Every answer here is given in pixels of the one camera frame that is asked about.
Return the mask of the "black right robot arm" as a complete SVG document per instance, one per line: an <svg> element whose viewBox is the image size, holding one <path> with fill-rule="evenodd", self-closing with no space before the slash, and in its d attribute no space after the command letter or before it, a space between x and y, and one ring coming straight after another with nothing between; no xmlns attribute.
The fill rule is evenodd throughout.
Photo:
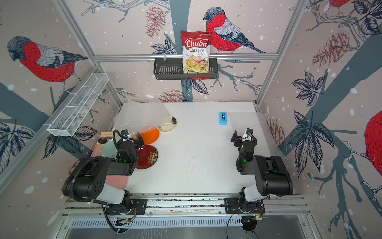
<svg viewBox="0 0 382 239"><path fill-rule="evenodd" d="M241 175L255 177L253 185L243 187L239 192L240 204L255 203L270 195L293 194L293 183L281 157L255 154L257 139L252 128L247 128L243 136L235 131L230 141L238 148L237 171Z"/></svg>

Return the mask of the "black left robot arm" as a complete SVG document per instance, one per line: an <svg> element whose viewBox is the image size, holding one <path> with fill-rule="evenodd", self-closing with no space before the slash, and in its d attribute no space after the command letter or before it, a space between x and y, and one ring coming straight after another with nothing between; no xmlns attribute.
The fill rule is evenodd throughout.
<svg viewBox="0 0 382 239"><path fill-rule="evenodd" d="M84 156L65 181L62 192L77 202L94 202L101 205L116 205L130 209L130 193L106 184L108 176L132 175L140 157L138 150L144 145L141 134L132 138L128 130L113 131L116 158Z"/></svg>

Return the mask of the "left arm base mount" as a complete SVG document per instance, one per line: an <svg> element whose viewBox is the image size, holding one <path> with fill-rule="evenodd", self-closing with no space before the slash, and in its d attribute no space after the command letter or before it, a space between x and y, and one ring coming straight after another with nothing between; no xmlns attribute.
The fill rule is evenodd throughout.
<svg viewBox="0 0 382 239"><path fill-rule="evenodd" d="M108 216L144 215L147 202L147 199L130 199L119 205L109 204L105 210Z"/></svg>

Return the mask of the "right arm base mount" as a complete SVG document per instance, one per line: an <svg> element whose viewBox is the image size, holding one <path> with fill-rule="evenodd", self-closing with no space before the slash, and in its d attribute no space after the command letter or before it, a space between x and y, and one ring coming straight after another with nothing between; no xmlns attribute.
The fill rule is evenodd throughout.
<svg viewBox="0 0 382 239"><path fill-rule="evenodd" d="M239 202L239 198L224 198L224 208L227 214L264 214L263 201Z"/></svg>

